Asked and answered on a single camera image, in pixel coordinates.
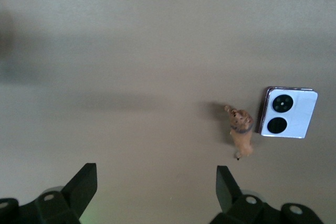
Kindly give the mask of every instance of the brown toy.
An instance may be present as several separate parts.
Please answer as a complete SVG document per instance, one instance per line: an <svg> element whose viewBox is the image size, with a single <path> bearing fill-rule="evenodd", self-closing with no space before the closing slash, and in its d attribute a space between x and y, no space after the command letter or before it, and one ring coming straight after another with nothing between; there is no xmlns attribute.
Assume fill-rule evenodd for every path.
<svg viewBox="0 0 336 224"><path fill-rule="evenodd" d="M251 146L253 119L245 110L236 110L229 105L224 106L224 110L229 114L231 131L235 146L238 152L235 154L237 160L243 156L248 156L253 152Z"/></svg>

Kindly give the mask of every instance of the round bolt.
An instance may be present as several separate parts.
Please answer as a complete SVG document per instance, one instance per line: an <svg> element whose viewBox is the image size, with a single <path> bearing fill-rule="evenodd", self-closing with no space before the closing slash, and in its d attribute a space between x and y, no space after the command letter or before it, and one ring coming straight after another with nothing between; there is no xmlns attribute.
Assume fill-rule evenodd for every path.
<svg viewBox="0 0 336 224"><path fill-rule="evenodd" d="M9 205L8 202L2 202L2 203L0 203L0 209L5 208L5 207L7 207L8 205Z"/></svg>
<svg viewBox="0 0 336 224"><path fill-rule="evenodd" d="M52 194L49 194L46 197L44 197L44 201L51 200L53 198L54 198L54 196Z"/></svg>
<svg viewBox="0 0 336 224"><path fill-rule="evenodd" d="M297 214L297 215L301 215L303 213L301 208L294 206L294 205L290 206L289 210L291 210L294 214Z"/></svg>
<svg viewBox="0 0 336 224"><path fill-rule="evenodd" d="M250 204L253 204L253 205L257 203L257 200L252 196L246 197L246 201Z"/></svg>

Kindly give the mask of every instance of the phone camera lens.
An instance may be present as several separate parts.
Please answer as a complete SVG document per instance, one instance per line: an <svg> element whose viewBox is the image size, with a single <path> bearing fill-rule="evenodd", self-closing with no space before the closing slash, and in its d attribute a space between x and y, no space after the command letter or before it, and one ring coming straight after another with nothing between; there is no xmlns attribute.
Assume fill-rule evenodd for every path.
<svg viewBox="0 0 336 224"><path fill-rule="evenodd" d="M284 113L292 108L293 99L289 95L282 94L274 99L272 106L276 112Z"/></svg>
<svg viewBox="0 0 336 224"><path fill-rule="evenodd" d="M283 132L287 127L287 122L283 118L273 118L267 124L267 129L273 134L278 134Z"/></svg>

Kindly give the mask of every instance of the figurine body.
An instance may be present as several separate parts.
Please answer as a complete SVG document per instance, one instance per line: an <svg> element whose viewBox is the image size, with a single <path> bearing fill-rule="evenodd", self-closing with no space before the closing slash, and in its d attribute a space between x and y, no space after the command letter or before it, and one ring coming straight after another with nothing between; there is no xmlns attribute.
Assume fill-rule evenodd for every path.
<svg viewBox="0 0 336 224"><path fill-rule="evenodd" d="M253 152L251 146L253 119L247 111L236 110L229 105L225 105L224 110L229 114L230 135L238 148L235 156L239 160L241 157L248 156Z"/></svg>

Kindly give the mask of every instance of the gray floor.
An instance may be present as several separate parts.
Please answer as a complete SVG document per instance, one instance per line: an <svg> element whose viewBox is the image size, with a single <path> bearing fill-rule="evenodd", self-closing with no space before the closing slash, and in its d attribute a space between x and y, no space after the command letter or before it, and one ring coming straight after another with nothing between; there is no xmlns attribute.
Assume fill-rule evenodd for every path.
<svg viewBox="0 0 336 224"><path fill-rule="evenodd" d="M216 166L275 207L334 223L336 0L0 0L0 198L85 163L94 223L209 223ZM319 93L304 140L254 134L236 161L210 102L254 118L267 86Z"/></svg>

